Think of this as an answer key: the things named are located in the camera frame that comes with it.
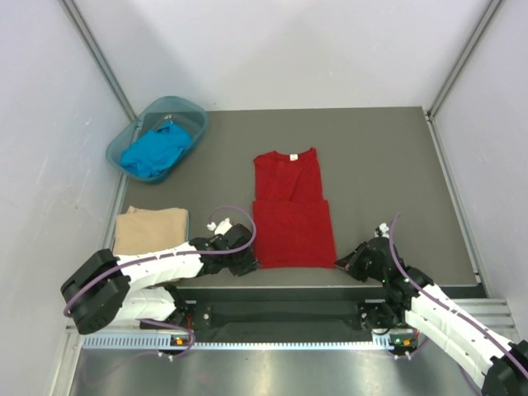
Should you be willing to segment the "red t-shirt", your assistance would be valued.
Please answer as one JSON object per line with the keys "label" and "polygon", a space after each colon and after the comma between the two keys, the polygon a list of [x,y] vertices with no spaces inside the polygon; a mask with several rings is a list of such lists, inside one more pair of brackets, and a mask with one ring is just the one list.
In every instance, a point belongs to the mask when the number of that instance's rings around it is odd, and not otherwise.
{"label": "red t-shirt", "polygon": [[253,163],[255,253],[262,267],[333,267],[337,253],[316,149],[272,151]]}

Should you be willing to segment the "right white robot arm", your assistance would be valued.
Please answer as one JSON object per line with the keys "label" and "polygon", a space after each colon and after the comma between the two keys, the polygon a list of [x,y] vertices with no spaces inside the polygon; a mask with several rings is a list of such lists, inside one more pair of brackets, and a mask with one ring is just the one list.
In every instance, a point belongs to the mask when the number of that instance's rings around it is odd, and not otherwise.
{"label": "right white robot arm", "polygon": [[378,281],[384,302],[359,306],[361,323],[385,334],[411,328],[434,342],[483,395],[527,393],[527,342],[514,342],[477,321],[429,276],[408,266],[387,237],[372,238],[336,267],[357,281]]}

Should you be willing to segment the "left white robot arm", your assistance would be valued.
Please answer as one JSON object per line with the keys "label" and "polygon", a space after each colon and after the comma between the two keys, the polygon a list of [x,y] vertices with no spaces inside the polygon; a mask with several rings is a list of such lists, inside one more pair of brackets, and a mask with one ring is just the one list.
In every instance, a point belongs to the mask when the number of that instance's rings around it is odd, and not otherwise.
{"label": "left white robot arm", "polygon": [[82,335],[118,323],[150,320],[182,325],[188,314],[176,281],[215,275],[243,276],[257,269],[255,229],[223,220],[209,238],[139,255],[94,252],[61,286],[64,314]]}

